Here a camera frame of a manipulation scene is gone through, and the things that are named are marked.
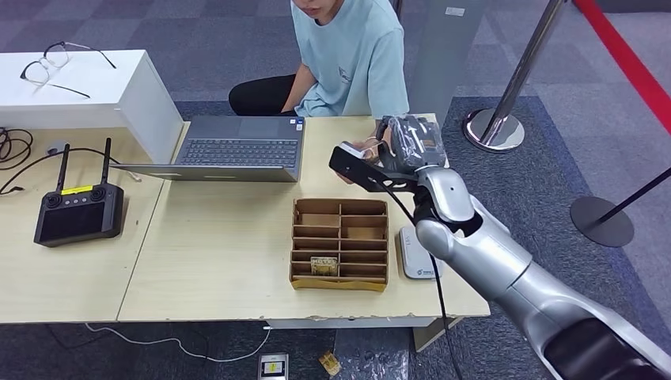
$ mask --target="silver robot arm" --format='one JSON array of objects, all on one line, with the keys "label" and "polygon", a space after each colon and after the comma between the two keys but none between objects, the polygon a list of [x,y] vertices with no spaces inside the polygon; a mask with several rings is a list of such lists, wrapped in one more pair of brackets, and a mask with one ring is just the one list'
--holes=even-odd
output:
[{"label": "silver robot arm", "polygon": [[555,378],[671,378],[671,358],[663,350],[618,313],[534,263],[457,172],[427,166],[417,175],[432,203],[419,208],[419,217],[415,210],[422,246],[499,304]]}]

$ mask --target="robotic arm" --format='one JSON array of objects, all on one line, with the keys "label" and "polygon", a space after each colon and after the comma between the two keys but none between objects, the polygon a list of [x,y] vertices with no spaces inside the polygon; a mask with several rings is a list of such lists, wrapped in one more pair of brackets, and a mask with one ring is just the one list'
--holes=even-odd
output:
[{"label": "robotic arm", "polygon": [[337,146],[329,166],[369,192],[412,192],[417,238],[483,298],[496,302],[555,378],[671,379],[671,358],[615,311],[569,288],[519,245],[445,165],[438,125],[386,117],[381,165]]}]

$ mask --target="laptop keyboard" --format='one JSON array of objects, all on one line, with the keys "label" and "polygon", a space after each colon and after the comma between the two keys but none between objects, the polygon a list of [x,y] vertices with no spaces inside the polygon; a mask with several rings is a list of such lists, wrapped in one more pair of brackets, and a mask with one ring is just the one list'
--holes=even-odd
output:
[{"label": "laptop keyboard", "polygon": [[190,139],[180,164],[296,166],[297,140]]}]

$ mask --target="light wood desk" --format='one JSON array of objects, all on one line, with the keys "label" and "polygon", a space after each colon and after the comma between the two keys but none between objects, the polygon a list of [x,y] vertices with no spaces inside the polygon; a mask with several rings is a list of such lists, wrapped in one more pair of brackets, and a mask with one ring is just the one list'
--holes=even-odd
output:
[{"label": "light wood desk", "polygon": [[[112,156],[117,160],[148,160],[126,128],[33,134],[32,155],[25,164],[44,156],[55,140],[103,151],[107,136],[112,137]],[[123,233],[112,239],[46,248],[32,239],[42,196],[55,190],[60,157],[33,166],[8,187],[17,185],[25,191],[0,196],[0,323],[114,321],[121,307],[163,181],[143,177],[137,183],[125,172],[111,170],[109,181],[122,187],[126,196]],[[100,183],[101,168],[102,156],[72,152],[66,187]],[[0,183],[16,171],[0,171]]]},{"label": "light wood desk", "polygon": [[[389,202],[389,233],[409,221],[386,193],[347,185],[328,168],[335,145],[364,139],[370,118],[306,121],[298,184],[166,181],[120,321],[266,320],[274,327],[427,326],[440,315],[435,283],[407,279],[389,246],[389,285],[374,291],[295,290],[289,283],[297,198]],[[411,195],[400,194],[413,208]],[[453,271],[442,277],[447,314],[489,314]]]}]

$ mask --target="white router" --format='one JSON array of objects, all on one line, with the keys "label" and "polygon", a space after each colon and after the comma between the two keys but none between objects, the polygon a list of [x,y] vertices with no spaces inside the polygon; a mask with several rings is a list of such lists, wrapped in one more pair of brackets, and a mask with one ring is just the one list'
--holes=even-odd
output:
[{"label": "white router", "polygon": [[[435,279],[430,253],[419,244],[415,227],[405,226],[401,228],[399,237],[405,275],[410,279]],[[442,260],[436,260],[436,266],[438,267],[438,277],[442,277],[446,264]]]}]

